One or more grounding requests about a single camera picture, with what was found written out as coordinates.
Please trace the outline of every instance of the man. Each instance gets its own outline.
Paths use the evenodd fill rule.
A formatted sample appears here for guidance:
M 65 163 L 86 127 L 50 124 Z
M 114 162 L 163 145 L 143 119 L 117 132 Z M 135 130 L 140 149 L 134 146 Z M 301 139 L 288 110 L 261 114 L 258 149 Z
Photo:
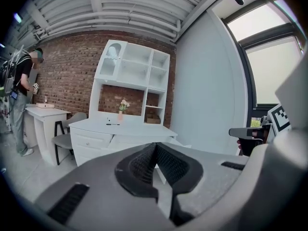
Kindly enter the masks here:
M 33 153 L 33 149 L 28 148 L 24 143 L 24 111 L 27 102 L 27 91 L 32 91 L 33 94 L 38 92 L 38 89 L 30 86 L 28 82 L 30 71 L 42 62 L 43 50 L 41 48 L 36 48 L 18 60 L 14 78 L 14 86 L 17 89 L 18 96 L 17 99 L 9 97 L 12 132 L 15 137 L 17 152 L 21 156 Z

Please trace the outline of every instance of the white cabinet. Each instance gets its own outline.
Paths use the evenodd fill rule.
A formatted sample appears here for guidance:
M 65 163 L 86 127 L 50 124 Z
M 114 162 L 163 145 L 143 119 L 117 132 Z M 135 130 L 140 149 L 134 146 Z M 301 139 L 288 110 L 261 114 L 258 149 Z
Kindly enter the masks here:
M 109 40 L 95 72 L 95 78 L 115 80 L 127 42 Z
M 112 137 L 112 134 L 71 128 L 72 146 L 77 165 L 79 166 L 90 159 L 114 152 L 107 149 Z
M 124 41 L 109 40 L 97 66 L 91 92 L 89 119 L 70 124 L 77 165 L 90 159 L 151 142 L 169 142 L 176 133 L 163 126 L 167 98 L 170 55 Z M 143 91 L 140 115 L 98 111 L 102 85 Z M 148 96 L 158 95 L 158 103 Z M 147 109 L 154 109 L 160 124 L 144 124 Z
M 136 123 L 144 123 L 147 111 L 153 109 L 163 125 L 167 98 L 170 55 L 142 45 L 109 40 L 96 69 L 91 93 L 89 117 L 101 117 L 98 111 L 102 85 L 119 86 L 144 91 L 141 117 Z M 158 104 L 148 104 L 148 94 L 158 95 Z

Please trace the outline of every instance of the vase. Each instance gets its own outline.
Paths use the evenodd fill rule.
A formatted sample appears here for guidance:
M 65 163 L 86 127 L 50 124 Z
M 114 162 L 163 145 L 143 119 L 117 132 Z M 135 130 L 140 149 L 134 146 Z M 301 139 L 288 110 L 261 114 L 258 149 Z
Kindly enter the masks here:
M 123 121 L 123 114 L 122 111 L 120 110 L 119 114 L 117 115 L 117 122 L 122 123 L 122 121 Z

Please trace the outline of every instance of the red brick wall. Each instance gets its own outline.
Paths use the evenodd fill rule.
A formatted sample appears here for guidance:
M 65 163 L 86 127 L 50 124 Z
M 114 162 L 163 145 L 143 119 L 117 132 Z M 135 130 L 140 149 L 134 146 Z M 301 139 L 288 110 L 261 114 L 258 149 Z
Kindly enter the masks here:
M 76 112 L 89 114 L 95 70 L 109 39 L 127 41 L 170 54 L 164 120 L 164 125 L 169 127 L 175 80 L 176 48 L 161 41 L 132 33 L 80 32 L 38 45 L 44 51 L 44 62 L 38 69 L 37 83 L 40 87 L 40 94 L 34 97 L 34 102 L 44 102 L 44 96 L 47 96 L 48 102 L 54 103 L 56 108 L 71 111 L 72 114 Z M 122 99 L 131 104 L 126 114 L 141 115 L 143 91 L 107 85 L 103 86 L 101 92 L 99 110 L 117 113 Z M 148 102 L 157 103 L 157 96 L 149 94 Z

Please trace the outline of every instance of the white floor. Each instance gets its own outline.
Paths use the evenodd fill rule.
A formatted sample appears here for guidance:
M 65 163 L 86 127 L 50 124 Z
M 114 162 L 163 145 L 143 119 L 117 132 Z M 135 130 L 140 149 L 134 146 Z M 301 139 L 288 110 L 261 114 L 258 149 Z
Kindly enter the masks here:
M 6 134 L 6 126 L 0 118 L 0 168 L 5 168 L 3 175 L 17 194 L 31 202 L 51 184 L 77 167 L 74 156 L 67 156 L 59 166 L 45 163 L 38 147 L 34 153 L 21 157 L 15 148 L 14 137 Z

